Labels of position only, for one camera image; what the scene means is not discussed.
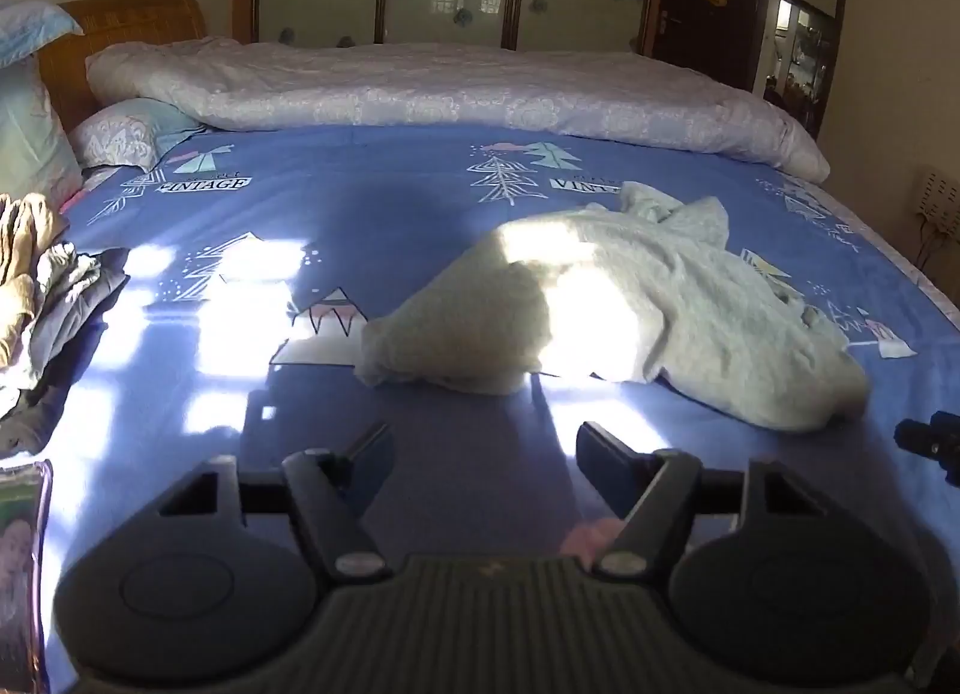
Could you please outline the light grey knit pants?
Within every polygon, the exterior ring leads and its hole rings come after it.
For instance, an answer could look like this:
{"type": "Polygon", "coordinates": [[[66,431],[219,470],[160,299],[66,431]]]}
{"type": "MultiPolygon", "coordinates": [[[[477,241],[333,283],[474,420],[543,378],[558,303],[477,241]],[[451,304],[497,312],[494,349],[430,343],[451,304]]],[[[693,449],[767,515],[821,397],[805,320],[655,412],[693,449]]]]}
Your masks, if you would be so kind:
{"type": "Polygon", "coordinates": [[[745,423],[789,434],[864,413],[871,385],[817,307],[727,249],[715,197],[641,182],[599,203],[491,229],[364,327],[364,384],[426,380],[485,395],[530,374],[665,380],[745,423]]]}

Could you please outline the white perforated box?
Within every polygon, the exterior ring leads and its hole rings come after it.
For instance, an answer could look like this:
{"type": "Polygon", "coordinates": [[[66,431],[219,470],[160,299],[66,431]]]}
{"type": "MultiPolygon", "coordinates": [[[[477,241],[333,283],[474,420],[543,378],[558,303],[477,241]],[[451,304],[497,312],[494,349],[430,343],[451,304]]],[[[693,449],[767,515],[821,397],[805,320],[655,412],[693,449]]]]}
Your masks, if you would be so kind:
{"type": "Polygon", "coordinates": [[[960,181],[935,167],[921,171],[916,213],[951,241],[960,239],[960,181]]]}

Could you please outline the blue patterned bed sheet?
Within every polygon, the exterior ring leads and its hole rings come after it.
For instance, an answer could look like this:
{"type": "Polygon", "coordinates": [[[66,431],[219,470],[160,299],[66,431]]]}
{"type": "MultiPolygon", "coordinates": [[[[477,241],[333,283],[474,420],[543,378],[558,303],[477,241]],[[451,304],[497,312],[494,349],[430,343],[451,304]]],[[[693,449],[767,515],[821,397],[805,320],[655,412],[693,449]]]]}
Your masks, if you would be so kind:
{"type": "Polygon", "coordinates": [[[957,316],[815,185],[213,132],[68,219],[67,691],[957,689],[957,316]]]}

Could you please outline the smartphone with lit screen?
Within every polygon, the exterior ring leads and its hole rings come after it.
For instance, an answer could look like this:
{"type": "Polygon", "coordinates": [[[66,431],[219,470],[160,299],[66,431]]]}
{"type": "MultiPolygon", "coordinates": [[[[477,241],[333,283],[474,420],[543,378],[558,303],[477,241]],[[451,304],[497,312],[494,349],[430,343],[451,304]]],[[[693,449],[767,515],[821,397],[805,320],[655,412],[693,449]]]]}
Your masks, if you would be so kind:
{"type": "Polygon", "coordinates": [[[2,691],[44,692],[41,613],[43,540],[52,467],[46,460],[2,470],[2,691]]]}

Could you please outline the pile of crumpled clothes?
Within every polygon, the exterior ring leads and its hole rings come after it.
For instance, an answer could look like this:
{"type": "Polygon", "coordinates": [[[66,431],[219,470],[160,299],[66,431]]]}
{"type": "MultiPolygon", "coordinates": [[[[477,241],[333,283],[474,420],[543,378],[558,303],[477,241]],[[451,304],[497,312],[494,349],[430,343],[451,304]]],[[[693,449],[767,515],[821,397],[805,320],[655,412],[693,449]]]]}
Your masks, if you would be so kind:
{"type": "Polygon", "coordinates": [[[41,452],[127,283],[124,249],[83,254],[41,194],[2,197],[2,455],[41,452]]]}

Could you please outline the small pastel pillow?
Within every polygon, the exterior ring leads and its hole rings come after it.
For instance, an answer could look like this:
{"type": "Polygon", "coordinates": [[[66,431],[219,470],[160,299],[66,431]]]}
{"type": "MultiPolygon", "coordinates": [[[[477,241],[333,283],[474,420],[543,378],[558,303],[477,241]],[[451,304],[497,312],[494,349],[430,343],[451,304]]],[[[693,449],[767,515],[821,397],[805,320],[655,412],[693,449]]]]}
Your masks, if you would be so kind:
{"type": "Polygon", "coordinates": [[[163,101],[137,98],[112,104],[71,130],[68,138],[83,169],[104,166],[155,169],[167,151],[203,125],[163,101]]]}

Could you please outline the white lavender rolled quilt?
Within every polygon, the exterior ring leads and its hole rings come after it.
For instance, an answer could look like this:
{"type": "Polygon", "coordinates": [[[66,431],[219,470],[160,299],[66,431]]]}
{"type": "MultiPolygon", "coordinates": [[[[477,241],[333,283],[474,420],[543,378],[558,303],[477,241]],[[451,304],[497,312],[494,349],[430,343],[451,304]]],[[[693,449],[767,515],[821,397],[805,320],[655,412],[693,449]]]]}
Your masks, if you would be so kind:
{"type": "Polygon", "coordinates": [[[812,184],[830,176],[827,158],[788,112],[630,52],[299,49],[206,38],[113,44],[85,67],[101,103],[148,98],[223,130],[489,125],[722,155],[812,184]]]}

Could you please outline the beige patterned pillow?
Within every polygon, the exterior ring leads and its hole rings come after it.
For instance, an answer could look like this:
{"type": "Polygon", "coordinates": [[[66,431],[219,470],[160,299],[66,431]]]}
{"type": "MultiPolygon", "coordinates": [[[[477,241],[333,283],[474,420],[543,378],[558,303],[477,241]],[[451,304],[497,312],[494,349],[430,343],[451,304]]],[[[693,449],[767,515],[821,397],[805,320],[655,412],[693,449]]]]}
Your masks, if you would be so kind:
{"type": "Polygon", "coordinates": [[[34,57],[2,68],[2,192],[12,199],[43,194],[60,210],[82,189],[82,168],[34,57]]]}

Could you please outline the wooden headboard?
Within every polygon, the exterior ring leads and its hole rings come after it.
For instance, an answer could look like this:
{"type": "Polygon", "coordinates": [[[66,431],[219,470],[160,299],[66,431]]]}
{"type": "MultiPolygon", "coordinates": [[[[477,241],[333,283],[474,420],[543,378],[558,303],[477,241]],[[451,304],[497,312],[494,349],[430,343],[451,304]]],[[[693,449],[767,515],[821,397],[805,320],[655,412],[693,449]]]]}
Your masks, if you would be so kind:
{"type": "Polygon", "coordinates": [[[206,23],[195,0],[86,0],[64,10],[83,34],[67,34],[39,50],[37,63],[65,132],[70,134],[99,103],[86,81],[86,59],[113,44],[171,44],[200,40],[206,23]]]}

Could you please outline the light blue floral pillow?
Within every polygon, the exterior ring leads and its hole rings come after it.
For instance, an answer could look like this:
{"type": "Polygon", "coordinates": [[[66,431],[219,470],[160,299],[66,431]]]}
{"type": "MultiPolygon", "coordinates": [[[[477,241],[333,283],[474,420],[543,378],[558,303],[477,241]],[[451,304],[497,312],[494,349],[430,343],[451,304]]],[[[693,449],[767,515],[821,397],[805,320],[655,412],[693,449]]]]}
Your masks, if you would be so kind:
{"type": "Polygon", "coordinates": [[[49,2],[16,2],[0,8],[0,67],[21,62],[36,52],[75,34],[83,36],[83,28],[70,13],[49,2]]]}

